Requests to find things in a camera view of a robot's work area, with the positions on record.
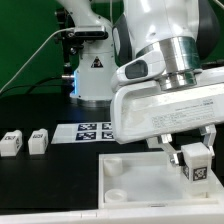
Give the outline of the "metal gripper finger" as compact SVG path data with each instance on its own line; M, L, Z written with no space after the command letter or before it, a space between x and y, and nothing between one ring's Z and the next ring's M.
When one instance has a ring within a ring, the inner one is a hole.
M169 161L173 166L183 166L183 153L177 151L172 145L172 135L163 134L157 137L157 142L160 148L162 148L169 156Z
M209 149L212 156L215 156L213 144L216 138L216 127L214 124L199 128L200 134L203 137L203 144Z

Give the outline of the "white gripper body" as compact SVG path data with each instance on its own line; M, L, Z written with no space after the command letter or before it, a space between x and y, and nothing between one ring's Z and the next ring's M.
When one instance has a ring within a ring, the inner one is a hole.
M163 91L155 81L120 88L111 103L120 144L224 123L224 68L203 71L193 87Z

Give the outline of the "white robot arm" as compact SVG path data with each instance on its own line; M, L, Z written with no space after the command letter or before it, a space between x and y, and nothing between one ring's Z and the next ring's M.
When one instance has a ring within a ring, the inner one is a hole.
M208 0L119 0L116 23L95 14L101 0L58 0L84 43L74 77L74 99L109 105L120 144L146 140L173 164L187 163L171 146L174 133L199 129L198 155L212 155L215 127L224 122L224 66L200 64L217 42L218 21Z

